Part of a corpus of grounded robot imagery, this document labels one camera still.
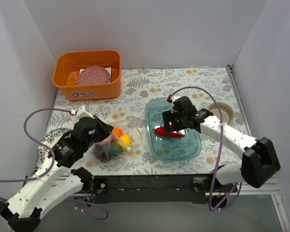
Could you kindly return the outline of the dark red grape bunch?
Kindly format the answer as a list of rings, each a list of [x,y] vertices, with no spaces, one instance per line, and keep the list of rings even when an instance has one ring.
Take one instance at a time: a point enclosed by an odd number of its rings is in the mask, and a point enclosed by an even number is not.
[[[95,143],[92,146],[92,154],[99,160],[103,162],[109,161],[109,156],[108,156],[108,151],[109,151],[109,145],[101,145],[99,143]]]

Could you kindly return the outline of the green lime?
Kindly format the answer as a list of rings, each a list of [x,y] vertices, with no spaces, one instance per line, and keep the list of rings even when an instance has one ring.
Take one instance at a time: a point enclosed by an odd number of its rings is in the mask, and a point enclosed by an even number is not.
[[[110,143],[109,144],[109,150],[108,150],[108,156],[110,158],[117,157],[118,155],[123,153],[123,148],[118,143]]]

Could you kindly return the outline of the clear zip top bag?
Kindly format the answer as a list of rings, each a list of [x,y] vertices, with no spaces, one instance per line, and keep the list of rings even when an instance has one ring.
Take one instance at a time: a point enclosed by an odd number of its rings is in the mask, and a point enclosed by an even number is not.
[[[132,120],[111,123],[111,134],[92,146],[91,153],[98,161],[108,162],[138,149],[143,143],[143,135]]]

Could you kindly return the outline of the yellow lemon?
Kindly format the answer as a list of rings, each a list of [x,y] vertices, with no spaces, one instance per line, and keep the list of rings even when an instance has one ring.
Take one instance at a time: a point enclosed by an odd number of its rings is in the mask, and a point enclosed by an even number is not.
[[[131,138],[129,135],[127,134],[123,134],[122,136],[120,136],[119,140],[118,140],[118,144],[124,149],[126,150],[130,145],[131,145]]]

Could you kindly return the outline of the orange fruit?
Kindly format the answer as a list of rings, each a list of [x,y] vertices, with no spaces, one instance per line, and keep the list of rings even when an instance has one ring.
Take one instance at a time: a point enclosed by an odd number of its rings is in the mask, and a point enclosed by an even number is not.
[[[118,136],[118,137],[120,137],[120,136],[122,136],[123,135],[123,132],[122,132],[122,130],[120,129],[120,128],[114,128],[114,133]]]

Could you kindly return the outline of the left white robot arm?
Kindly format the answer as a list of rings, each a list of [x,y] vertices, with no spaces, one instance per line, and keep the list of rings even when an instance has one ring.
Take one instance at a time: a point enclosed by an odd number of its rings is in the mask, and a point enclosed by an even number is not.
[[[33,178],[8,200],[0,201],[0,215],[15,232],[32,232],[46,213],[70,195],[93,189],[93,175],[81,167],[55,187],[52,185],[95,143],[107,139],[112,131],[96,116],[82,117],[50,149]]]

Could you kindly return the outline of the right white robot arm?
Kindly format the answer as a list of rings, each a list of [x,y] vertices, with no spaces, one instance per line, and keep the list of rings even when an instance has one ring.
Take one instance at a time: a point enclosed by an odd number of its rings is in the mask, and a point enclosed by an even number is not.
[[[227,184],[241,182],[258,189],[281,169],[270,139],[257,139],[222,124],[207,109],[197,110],[186,96],[169,96],[167,102],[171,104],[171,108],[162,113],[165,132],[196,130],[219,141],[241,159],[241,164],[222,165],[217,171],[212,171],[209,179],[212,191],[220,192]]]

